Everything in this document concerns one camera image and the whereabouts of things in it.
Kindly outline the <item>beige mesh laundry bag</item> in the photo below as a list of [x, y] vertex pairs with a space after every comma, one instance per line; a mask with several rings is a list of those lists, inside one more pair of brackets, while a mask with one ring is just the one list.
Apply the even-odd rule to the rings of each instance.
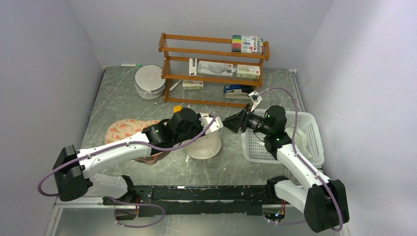
[[184, 147], [187, 155], [194, 159], [205, 160], [215, 157], [221, 150], [219, 131], [204, 135]]

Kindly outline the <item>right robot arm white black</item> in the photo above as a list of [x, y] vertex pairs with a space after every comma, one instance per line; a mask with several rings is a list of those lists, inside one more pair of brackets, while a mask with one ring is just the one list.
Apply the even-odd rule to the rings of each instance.
[[274, 159], [284, 164], [301, 184], [296, 186], [286, 177], [269, 180], [266, 199], [276, 204], [285, 200], [304, 215], [309, 228], [316, 232], [327, 229], [340, 231], [350, 220], [345, 185], [320, 173], [298, 150], [286, 132], [286, 111], [273, 105], [263, 116], [250, 111], [247, 105], [239, 113], [223, 120], [223, 125], [234, 133], [247, 129], [264, 135], [264, 147]]

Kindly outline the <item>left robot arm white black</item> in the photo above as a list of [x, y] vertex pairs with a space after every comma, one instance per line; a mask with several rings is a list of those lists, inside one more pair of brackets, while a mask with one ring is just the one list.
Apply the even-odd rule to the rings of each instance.
[[100, 175], [101, 170], [127, 160], [183, 148], [222, 127], [216, 115], [182, 108], [171, 118], [111, 144], [80, 150], [73, 145], [65, 146], [53, 166], [58, 197], [69, 202], [84, 195], [110, 196], [128, 205], [136, 198], [130, 179]]

